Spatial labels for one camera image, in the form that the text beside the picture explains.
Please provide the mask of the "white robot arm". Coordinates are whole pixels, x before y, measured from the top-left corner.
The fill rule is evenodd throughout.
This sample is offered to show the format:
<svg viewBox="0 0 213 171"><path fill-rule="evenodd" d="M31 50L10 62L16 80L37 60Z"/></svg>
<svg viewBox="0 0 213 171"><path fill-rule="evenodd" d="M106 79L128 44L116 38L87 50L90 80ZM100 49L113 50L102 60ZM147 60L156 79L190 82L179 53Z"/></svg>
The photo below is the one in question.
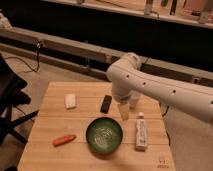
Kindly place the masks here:
<svg viewBox="0 0 213 171"><path fill-rule="evenodd" d="M125 53L107 69L117 102L128 102L136 91L204 122L213 122L213 88L147 74L140 70L141 64L138 55Z"/></svg>

